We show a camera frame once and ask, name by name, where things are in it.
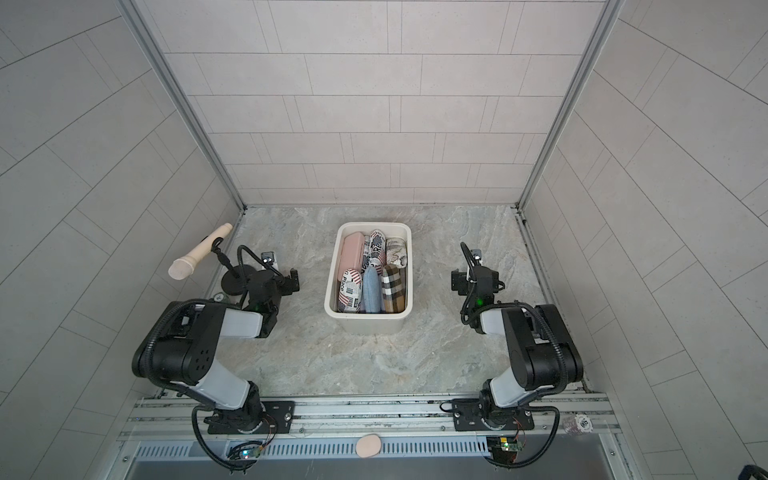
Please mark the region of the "newspaper case front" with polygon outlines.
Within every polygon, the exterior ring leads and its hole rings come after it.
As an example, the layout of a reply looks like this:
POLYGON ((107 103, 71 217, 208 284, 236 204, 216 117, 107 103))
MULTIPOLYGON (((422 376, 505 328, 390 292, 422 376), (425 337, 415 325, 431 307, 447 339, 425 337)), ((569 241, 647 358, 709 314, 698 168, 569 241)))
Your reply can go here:
POLYGON ((373 267, 378 274, 381 274, 385 265, 386 237, 381 230, 375 229, 370 235, 364 237, 362 269, 367 270, 373 267))

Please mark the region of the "magazine print glasses case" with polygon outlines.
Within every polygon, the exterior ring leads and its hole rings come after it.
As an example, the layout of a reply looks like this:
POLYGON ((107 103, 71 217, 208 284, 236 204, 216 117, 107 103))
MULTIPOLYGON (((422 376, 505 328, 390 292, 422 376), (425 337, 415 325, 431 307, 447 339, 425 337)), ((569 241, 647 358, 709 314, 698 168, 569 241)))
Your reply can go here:
POLYGON ((363 297, 363 277, 359 269, 346 269, 339 283, 337 307, 340 313, 359 313, 363 297))

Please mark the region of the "light blue glasses case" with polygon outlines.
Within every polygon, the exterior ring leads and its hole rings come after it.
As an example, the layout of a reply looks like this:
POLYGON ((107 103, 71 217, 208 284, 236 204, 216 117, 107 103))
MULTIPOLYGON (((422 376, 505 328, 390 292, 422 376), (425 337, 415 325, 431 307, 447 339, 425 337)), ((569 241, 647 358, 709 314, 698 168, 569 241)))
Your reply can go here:
POLYGON ((369 265, 363 274, 362 303, 366 314, 382 311, 381 276, 373 265, 369 265))

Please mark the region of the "plaid glasses case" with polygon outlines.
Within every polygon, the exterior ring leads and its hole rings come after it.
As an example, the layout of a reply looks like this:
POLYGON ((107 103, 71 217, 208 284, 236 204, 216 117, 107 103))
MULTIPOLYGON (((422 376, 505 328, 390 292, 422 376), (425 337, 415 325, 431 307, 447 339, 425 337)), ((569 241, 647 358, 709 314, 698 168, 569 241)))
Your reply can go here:
POLYGON ((383 267, 382 309, 387 314, 402 313, 406 308, 406 289, 401 270, 392 264, 383 267))

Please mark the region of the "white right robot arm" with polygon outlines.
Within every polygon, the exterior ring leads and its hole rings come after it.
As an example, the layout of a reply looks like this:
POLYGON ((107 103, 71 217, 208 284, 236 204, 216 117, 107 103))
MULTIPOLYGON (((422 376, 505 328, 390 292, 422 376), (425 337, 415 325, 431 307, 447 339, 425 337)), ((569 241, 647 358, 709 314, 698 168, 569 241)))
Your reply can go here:
POLYGON ((507 345, 509 367, 479 394, 477 412, 487 425, 505 426, 532 402, 583 379, 581 355, 557 306, 497 302, 505 284, 482 265, 452 271, 450 288, 464 299, 462 323, 479 334, 502 336, 507 345))

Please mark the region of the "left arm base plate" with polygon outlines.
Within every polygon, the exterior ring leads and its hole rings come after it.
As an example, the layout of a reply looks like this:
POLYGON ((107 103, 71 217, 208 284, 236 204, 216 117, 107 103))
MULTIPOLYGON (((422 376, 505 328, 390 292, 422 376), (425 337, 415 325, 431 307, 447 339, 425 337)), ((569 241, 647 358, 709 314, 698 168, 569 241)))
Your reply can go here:
POLYGON ((259 407, 246 404, 238 410, 215 409, 203 422, 213 435, 287 434, 295 407, 293 401, 262 401, 259 407))

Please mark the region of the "map print glasses case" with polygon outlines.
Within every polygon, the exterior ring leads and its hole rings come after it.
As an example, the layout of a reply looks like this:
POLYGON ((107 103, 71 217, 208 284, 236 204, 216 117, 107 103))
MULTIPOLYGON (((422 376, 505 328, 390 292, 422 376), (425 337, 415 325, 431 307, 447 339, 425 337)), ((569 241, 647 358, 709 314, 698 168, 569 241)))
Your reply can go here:
POLYGON ((397 269, 405 269, 408 265, 407 242, 403 238, 391 237, 386 240, 386 264, 397 269))

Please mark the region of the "cream plastic storage box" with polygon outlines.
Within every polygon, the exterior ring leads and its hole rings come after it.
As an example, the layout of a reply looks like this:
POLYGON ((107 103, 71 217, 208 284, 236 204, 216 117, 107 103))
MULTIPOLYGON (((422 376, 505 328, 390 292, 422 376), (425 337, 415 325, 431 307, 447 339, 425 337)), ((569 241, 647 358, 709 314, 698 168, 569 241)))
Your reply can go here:
POLYGON ((413 290, 413 242, 412 231, 404 223, 397 222, 348 222, 337 231, 333 248, 330 272, 325 290, 324 308, 331 318, 334 318, 348 333, 373 335, 395 334, 399 332, 405 319, 412 312, 414 306, 413 290), (379 229, 390 238, 401 238, 405 241, 408 263, 405 268, 405 308, 400 313, 342 313, 337 309, 338 283, 337 273, 341 263, 341 251, 343 241, 349 235, 355 233, 370 234, 374 229, 379 229))

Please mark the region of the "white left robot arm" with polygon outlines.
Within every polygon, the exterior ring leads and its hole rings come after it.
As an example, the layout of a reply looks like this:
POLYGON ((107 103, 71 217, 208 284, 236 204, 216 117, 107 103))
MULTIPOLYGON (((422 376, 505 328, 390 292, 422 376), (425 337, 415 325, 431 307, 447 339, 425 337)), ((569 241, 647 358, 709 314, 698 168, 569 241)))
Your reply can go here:
POLYGON ((217 360, 219 340, 268 337, 277 324, 281 300, 299 290, 297 270, 285 276, 264 269, 246 277, 244 307, 210 299, 174 301, 137 348, 132 371, 211 408, 223 428, 254 431, 266 419, 259 389, 217 360))

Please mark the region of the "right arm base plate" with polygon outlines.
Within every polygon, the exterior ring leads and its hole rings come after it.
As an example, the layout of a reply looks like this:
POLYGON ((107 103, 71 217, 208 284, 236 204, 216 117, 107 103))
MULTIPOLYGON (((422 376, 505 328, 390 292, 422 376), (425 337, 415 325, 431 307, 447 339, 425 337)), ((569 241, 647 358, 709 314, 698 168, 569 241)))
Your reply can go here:
POLYGON ((501 408, 492 400, 454 398, 446 411, 453 416, 458 432, 529 431, 535 428, 530 414, 520 408, 501 408))

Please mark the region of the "pink case front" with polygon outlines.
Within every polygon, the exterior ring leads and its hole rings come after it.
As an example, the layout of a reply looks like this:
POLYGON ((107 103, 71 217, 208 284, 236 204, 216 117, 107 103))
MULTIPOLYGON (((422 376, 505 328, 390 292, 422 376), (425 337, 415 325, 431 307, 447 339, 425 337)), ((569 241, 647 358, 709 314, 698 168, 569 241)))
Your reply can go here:
POLYGON ((343 238, 339 251, 337 280, 341 281, 347 270, 361 270, 365 246, 365 235, 354 232, 343 238))

